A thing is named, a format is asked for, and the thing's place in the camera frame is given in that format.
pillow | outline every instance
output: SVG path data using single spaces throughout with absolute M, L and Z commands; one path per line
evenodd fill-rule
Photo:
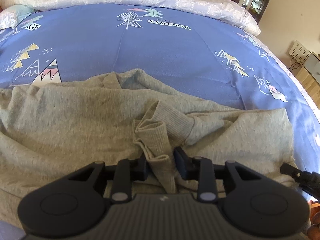
M 15 28 L 17 25 L 27 18 L 36 10 L 25 5 L 13 5 L 0 13 L 0 30 L 6 28 Z

black cable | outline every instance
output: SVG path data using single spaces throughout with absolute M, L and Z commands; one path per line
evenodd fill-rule
M 290 61 L 291 66 L 289 67 L 289 71 L 292 72 L 294 69 L 299 68 L 299 65 L 302 67 L 302 65 L 297 61 L 292 63 L 292 60 L 294 60 L 294 57 L 292 56 L 292 59 Z

